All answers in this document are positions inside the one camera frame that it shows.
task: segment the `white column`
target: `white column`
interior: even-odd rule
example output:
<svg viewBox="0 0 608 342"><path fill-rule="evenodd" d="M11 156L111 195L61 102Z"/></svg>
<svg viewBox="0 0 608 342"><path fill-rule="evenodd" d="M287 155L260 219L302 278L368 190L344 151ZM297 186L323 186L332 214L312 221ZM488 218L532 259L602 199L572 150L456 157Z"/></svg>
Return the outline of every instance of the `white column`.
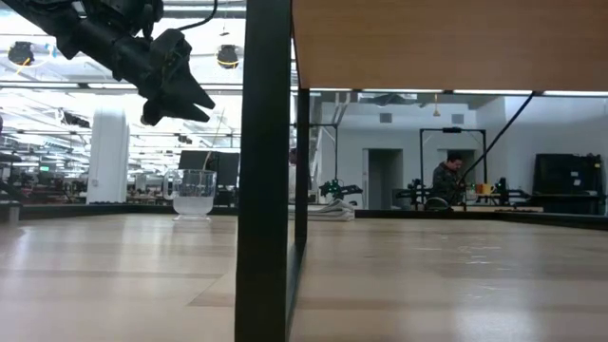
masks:
<svg viewBox="0 0 608 342"><path fill-rule="evenodd" d="M125 202L129 126L123 108L95 110L86 203Z"/></svg>

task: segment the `clear glass pitcher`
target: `clear glass pitcher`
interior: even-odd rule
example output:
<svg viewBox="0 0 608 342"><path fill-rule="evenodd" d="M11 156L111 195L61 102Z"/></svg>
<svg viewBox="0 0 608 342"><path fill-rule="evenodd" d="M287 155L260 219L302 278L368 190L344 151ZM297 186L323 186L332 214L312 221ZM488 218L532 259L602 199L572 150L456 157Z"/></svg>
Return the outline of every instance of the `clear glass pitcher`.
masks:
<svg viewBox="0 0 608 342"><path fill-rule="evenodd" d="M215 171L169 170L164 175L162 195L173 200L173 209L180 214L177 219L208 219L216 197ZM169 182L172 192L169 195Z"/></svg>

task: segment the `robotic arm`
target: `robotic arm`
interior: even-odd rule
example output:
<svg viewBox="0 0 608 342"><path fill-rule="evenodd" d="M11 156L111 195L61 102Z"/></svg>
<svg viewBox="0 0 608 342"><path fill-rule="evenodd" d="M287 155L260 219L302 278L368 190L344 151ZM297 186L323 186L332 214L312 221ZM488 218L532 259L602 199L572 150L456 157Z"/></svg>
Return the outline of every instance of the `robotic arm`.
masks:
<svg viewBox="0 0 608 342"><path fill-rule="evenodd" d="M179 29L151 38L162 19L162 0L3 0L17 13L57 38L68 59L78 52L127 80L148 101L142 123L156 125L162 117L208 122L195 105L215 104L190 72L192 47ZM75 3L82 5L81 17ZM142 37L134 37L142 30Z"/></svg>

